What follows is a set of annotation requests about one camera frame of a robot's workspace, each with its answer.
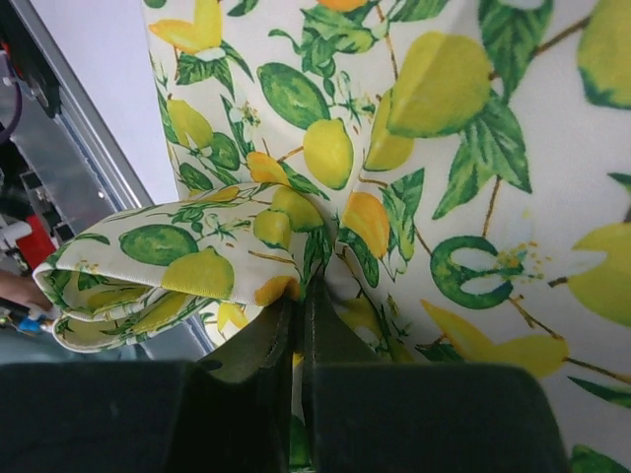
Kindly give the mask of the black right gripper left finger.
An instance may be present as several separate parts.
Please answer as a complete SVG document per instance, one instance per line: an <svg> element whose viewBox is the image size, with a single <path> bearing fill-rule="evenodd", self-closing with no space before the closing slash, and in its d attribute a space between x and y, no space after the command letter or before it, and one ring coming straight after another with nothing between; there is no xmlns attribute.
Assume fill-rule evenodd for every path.
<svg viewBox="0 0 631 473"><path fill-rule="evenodd" d="M1 369L5 472L285 472L294 305L196 362Z"/></svg>

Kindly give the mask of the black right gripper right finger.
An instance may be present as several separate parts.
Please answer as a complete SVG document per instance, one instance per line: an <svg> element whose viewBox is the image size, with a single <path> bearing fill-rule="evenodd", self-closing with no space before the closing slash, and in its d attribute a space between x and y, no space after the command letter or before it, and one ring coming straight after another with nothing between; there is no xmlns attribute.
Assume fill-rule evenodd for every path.
<svg viewBox="0 0 631 473"><path fill-rule="evenodd" d="M341 320L321 280L305 300L302 405L319 472L566 472L538 382L497 364L389 363Z"/></svg>

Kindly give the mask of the lemon print skirt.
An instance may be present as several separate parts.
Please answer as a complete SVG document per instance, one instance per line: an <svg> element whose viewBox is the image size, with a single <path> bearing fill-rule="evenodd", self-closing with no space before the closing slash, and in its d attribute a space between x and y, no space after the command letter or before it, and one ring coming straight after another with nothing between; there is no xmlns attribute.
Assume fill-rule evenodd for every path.
<svg viewBox="0 0 631 473"><path fill-rule="evenodd" d="M321 277L383 360L525 369L573 471L629 470L628 2L142 10L178 199L36 268L63 348L220 347Z"/></svg>

